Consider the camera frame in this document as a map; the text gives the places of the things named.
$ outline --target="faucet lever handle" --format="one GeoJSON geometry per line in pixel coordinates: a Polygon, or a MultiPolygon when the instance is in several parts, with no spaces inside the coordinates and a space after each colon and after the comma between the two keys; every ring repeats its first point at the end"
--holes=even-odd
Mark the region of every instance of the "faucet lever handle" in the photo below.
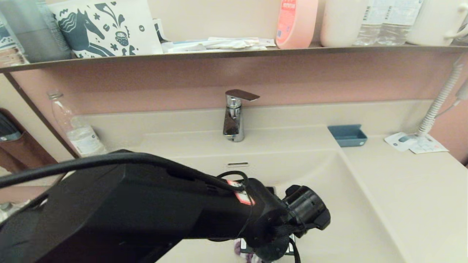
{"type": "Polygon", "coordinates": [[[226,91],[226,103],[228,108],[236,109],[242,106],[241,100],[254,101],[260,96],[241,89],[231,89],[226,91]]]}

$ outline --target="mug handle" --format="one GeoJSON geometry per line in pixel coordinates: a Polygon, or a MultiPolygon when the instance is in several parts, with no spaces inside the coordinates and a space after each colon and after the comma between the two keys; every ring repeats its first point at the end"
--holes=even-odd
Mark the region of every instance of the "mug handle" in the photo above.
{"type": "MultiPolygon", "coordinates": [[[[458,7],[458,12],[464,12],[465,13],[465,18],[468,15],[468,4],[463,3],[458,7]]],[[[468,26],[466,26],[462,31],[456,33],[456,34],[451,34],[447,33],[445,34],[445,38],[458,38],[458,37],[463,37],[468,35],[468,26]]]]}

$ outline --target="brown wall pocket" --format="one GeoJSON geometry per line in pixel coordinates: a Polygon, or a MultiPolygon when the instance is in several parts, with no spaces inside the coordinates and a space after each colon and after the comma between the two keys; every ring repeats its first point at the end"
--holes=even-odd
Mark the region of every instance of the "brown wall pocket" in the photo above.
{"type": "Polygon", "coordinates": [[[9,172],[19,172],[57,163],[55,159],[23,128],[23,126],[5,109],[0,112],[15,124],[22,135],[19,139],[0,141],[0,166],[9,172]]]}

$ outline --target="white coiled cable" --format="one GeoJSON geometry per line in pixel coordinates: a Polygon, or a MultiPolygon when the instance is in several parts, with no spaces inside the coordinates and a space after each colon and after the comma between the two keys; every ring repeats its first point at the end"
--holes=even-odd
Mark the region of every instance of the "white coiled cable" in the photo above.
{"type": "Polygon", "coordinates": [[[431,107],[429,108],[429,111],[426,113],[426,116],[424,117],[421,126],[419,126],[419,130],[417,132],[418,136],[425,137],[432,129],[432,126],[434,126],[440,108],[444,104],[447,97],[450,95],[452,89],[455,87],[455,85],[457,85],[458,79],[460,78],[461,72],[463,71],[464,64],[460,63],[460,60],[463,56],[464,54],[462,54],[453,64],[453,69],[450,73],[450,77],[447,79],[444,87],[440,91],[435,101],[432,103],[431,107]]]}

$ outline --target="sink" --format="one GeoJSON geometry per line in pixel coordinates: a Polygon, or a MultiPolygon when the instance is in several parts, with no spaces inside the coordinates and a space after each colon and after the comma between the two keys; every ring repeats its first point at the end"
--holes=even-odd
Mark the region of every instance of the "sink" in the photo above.
{"type": "MultiPolygon", "coordinates": [[[[330,210],[331,223],[324,230],[310,230],[296,243],[305,263],[399,263],[404,262],[371,203],[348,169],[339,147],[277,153],[243,153],[172,157],[174,161],[207,174],[240,170],[274,186],[282,199],[293,185],[317,192],[330,210]]],[[[234,254],[234,241],[182,240],[159,262],[245,262],[234,254]]],[[[294,262],[284,256],[278,262],[294,262]]]]}

